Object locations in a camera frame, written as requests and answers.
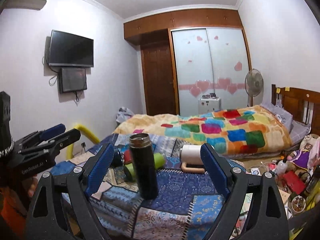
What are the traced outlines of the black thermos bottle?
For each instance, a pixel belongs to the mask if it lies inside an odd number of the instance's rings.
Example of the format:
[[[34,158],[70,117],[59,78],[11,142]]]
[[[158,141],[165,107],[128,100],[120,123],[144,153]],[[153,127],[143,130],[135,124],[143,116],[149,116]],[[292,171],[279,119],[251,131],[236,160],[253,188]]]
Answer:
[[[149,135],[146,133],[131,135],[129,147],[140,195],[145,200],[155,199],[158,195],[158,185]]]

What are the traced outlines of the white squeeze bottle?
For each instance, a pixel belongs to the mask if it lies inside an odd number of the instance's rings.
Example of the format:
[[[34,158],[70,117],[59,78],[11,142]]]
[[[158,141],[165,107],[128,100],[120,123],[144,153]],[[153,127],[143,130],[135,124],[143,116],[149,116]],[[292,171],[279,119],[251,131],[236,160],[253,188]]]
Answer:
[[[281,177],[286,173],[286,171],[287,171],[287,159],[284,158],[283,160],[280,160],[277,163],[275,173],[277,174],[277,176]]]

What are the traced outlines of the blue patchwork bedspread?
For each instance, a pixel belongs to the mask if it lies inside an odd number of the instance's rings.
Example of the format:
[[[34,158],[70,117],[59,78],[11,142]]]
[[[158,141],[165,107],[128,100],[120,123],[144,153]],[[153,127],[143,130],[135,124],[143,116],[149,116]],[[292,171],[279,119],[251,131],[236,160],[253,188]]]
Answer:
[[[203,239],[217,219],[225,198],[207,173],[183,172],[180,152],[186,139],[148,135],[155,169],[144,160],[146,149],[136,151],[138,169],[124,165],[130,154],[130,136],[113,133],[85,153],[63,161],[54,175],[70,172],[97,154],[103,144],[114,147],[114,162],[89,202],[111,235],[128,239]]]

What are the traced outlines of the white thermos bottle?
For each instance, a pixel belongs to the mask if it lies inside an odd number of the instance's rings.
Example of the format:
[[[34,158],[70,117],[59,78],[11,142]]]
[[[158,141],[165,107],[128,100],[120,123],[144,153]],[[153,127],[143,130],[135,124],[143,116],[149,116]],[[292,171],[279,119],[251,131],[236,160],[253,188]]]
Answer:
[[[203,165],[200,155],[201,145],[183,145],[180,149],[180,160],[189,165]]]

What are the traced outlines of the red box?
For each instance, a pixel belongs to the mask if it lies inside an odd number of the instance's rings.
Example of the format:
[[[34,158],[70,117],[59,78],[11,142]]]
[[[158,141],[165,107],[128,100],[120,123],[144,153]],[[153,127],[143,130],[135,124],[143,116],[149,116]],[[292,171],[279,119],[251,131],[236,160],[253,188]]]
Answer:
[[[306,188],[306,185],[293,171],[286,172],[283,175],[283,179],[289,189],[297,195],[301,194]]]

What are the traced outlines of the lime green thermos bottle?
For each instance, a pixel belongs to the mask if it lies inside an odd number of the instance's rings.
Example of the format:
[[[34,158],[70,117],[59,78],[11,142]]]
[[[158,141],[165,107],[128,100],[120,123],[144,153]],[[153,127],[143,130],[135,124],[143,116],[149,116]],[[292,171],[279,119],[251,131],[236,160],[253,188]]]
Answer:
[[[124,174],[128,181],[135,181],[139,178],[154,177],[156,172],[164,167],[166,157],[161,153],[141,155],[137,162],[130,163],[123,167]]]

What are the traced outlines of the grey pillow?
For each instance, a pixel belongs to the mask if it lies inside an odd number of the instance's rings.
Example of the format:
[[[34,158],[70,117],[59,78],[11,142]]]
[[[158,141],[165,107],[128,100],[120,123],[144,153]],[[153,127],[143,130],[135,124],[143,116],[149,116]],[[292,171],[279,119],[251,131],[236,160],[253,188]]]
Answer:
[[[305,136],[310,133],[310,124],[304,124],[302,122],[295,121],[293,119],[293,115],[285,109],[275,106],[270,102],[263,102],[260,104],[260,106],[270,111],[277,118],[277,120],[285,126],[289,132],[293,144],[301,142]]]

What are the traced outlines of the white appliance box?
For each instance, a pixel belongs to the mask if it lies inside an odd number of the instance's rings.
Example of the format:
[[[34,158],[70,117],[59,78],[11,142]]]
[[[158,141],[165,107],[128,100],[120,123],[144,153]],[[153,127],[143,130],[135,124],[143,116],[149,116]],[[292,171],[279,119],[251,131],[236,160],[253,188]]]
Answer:
[[[221,98],[215,93],[203,95],[199,98],[198,104],[199,114],[206,114],[221,110]]]

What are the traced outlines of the grey plastic bag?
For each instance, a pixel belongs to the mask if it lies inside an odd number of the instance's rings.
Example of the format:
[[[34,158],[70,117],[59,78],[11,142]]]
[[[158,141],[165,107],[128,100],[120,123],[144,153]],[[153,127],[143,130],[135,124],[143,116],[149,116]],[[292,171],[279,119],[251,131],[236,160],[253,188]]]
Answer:
[[[135,114],[127,107],[120,107],[119,111],[116,115],[116,123],[119,125],[130,118],[132,118]]]

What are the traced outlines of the standing electric fan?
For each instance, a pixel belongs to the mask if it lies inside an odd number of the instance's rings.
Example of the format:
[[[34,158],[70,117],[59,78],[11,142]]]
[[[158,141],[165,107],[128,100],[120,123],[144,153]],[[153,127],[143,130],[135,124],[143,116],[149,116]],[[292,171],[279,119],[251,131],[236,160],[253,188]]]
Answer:
[[[248,95],[248,105],[253,106],[253,98],[263,91],[264,80],[257,69],[250,70],[245,77],[245,90]]]

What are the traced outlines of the wooden headboard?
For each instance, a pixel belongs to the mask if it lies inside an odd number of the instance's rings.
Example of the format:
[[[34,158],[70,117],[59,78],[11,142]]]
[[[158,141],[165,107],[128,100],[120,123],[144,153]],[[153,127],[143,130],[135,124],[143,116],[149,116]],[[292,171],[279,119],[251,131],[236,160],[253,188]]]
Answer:
[[[271,102],[276,104],[281,100],[283,108],[292,114],[293,120],[311,125],[311,133],[319,135],[319,92],[312,90],[271,86]]]

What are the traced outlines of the brown wooden door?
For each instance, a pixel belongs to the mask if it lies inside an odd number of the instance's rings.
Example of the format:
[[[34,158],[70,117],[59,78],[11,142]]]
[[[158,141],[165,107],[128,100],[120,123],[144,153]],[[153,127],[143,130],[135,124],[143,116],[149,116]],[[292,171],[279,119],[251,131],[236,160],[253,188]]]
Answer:
[[[147,114],[176,114],[169,45],[162,42],[143,46],[141,58]]]

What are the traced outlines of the sliding wardrobe with hearts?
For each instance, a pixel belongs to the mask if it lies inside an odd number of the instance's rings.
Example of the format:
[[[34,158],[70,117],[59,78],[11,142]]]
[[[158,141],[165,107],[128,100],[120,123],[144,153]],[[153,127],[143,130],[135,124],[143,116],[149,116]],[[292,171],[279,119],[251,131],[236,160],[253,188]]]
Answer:
[[[249,63],[241,29],[182,29],[171,36],[181,116],[199,114],[199,98],[210,93],[221,98],[221,110],[247,107]]]

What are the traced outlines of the small black wall monitor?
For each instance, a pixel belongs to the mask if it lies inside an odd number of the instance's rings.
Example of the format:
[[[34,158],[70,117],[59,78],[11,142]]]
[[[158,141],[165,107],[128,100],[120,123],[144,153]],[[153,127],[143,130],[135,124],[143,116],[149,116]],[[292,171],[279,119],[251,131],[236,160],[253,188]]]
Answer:
[[[58,74],[59,93],[78,92],[87,89],[85,68],[61,68]]]

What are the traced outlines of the wall mounted black television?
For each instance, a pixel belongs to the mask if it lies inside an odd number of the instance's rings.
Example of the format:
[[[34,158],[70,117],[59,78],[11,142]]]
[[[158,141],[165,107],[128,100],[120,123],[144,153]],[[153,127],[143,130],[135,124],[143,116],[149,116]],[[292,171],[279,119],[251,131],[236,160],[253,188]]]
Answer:
[[[52,30],[48,64],[52,67],[94,67],[94,40]]]

